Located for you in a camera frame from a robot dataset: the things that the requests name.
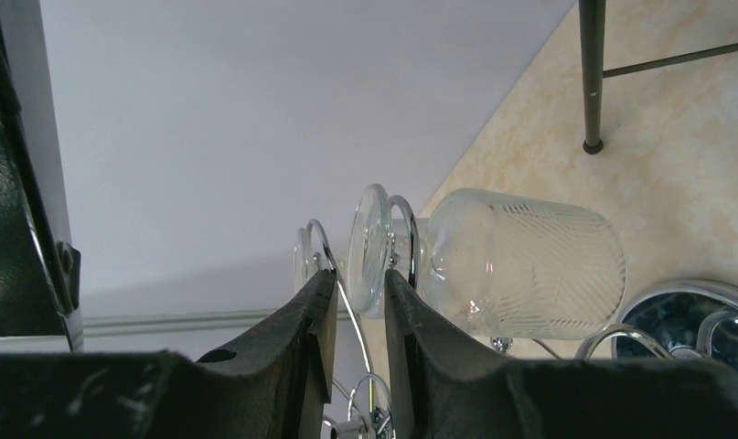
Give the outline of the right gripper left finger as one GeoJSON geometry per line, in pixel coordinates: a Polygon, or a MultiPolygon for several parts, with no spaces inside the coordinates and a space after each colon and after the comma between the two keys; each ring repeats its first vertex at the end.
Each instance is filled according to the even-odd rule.
{"type": "Polygon", "coordinates": [[[331,400],[337,277],[198,360],[0,353],[0,438],[317,438],[331,400]]]}

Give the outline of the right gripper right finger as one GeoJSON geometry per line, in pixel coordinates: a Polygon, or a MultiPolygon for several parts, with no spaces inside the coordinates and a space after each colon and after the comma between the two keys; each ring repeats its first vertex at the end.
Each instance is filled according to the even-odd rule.
{"type": "Polygon", "coordinates": [[[385,275],[391,422],[399,438],[738,438],[738,374],[613,325],[575,359],[496,352],[385,275]]]}

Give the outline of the glass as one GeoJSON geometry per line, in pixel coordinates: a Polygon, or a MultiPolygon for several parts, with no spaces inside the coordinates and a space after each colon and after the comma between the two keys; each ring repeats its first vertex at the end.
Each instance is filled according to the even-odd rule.
{"type": "Polygon", "coordinates": [[[300,291],[317,271],[310,234],[300,228],[294,240],[294,291],[300,291]]]}
{"type": "Polygon", "coordinates": [[[463,187],[409,233],[403,207],[379,184],[364,189],[345,263],[348,300],[379,318],[386,272],[478,337],[585,339],[605,328],[626,293],[618,234],[589,209],[463,187]]]}

